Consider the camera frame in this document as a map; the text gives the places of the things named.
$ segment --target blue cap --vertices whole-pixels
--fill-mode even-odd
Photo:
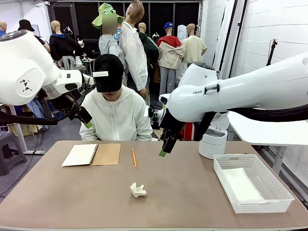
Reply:
[[[166,23],[165,26],[164,26],[164,30],[166,30],[168,27],[173,28],[173,23]]]

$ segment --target green strip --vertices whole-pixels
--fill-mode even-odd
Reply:
[[[86,126],[86,128],[91,128],[93,124],[91,122],[89,122],[87,124],[84,123],[84,125]]]
[[[160,151],[160,153],[159,153],[159,156],[161,156],[161,157],[165,157],[165,156],[166,156],[166,154],[167,154],[166,152],[164,152],[163,150],[161,150],[161,151]]]

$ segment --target white crumpled paper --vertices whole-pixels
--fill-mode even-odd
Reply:
[[[138,197],[138,196],[146,196],[147,192],[146,190],[143,190],[144,185],[137,187],[136,182],[134,182],[131,186],[130,186],[130,190],[133,193],[134,197]]]

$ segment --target table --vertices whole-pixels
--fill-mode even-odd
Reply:
[[[81,143],[110,142],[57,142],[0,204],[0,228],[271,231],[308,227],[308,211],[298,199],[285,213],[235,214],[213,161],[199,155],[198,142],[179,141],[166,157],[158,156],[161,141],[114,142],[122,144],[116,166],[61,167],[73,145]],[[226,153],[258,155],[241,141],[227,142]],[[144,184],[148,195],[134,198],[129,188],[133,182]]]
[[[86,59],[86,58],[83,58],[81,61],[84,63],[84,64],[89,64],[90,65],[90,73],[91,73],[91,77],[93,77],[93,73],[92,73],[92,63],[95,59]]]
[[[276,173],[280,172],[287,146],[308,145],[306,121],[295,122],[262,122],[256,121],[235,112],[228,113],[232,129],[241,140],[252,145],[278,146],[273,165]],[[233,140],[233,131],[229,131],[228,140]]]

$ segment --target white wall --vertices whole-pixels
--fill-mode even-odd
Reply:
[[[207,12],[203,11],[203,15],[206,15],[205,34],[203,36],[205,44],[207,45],[207,51],[202,57],[203,57],[203,62],[211,66],[213,63],[218,33],[221,25],[223,12],[225,9],[226,0],[206,0],[206,1],[208,1],[208,4],[207,4]]]
[[[17,30],[21,19],[27,19],[31,24],[38,25],[40,35],[49,39],[51,28],[47,6],[44,3],[33,4],[33,1],[0,2],[0,21],[7,23],[7,32]]]
[[[7,23],[6,32],[12,32],[18,29],[19,20],[23,18],[22,5],[18,2],[0,3],[0,21]]]
[[[29,20],[33,25],[38,25],[40,36],[48,41],[51,35],[51,26],[47,6],[44,3],[33,4],[31,1],[27,1],[22,3],[22,8],[24,19]]]
[[[233,76],[265,67],[273,38],[278,45],[272,64],[307,52],[307,12],[308,0],[248,0]],[[288,147],[284,160],[308,186],[308,147]]]

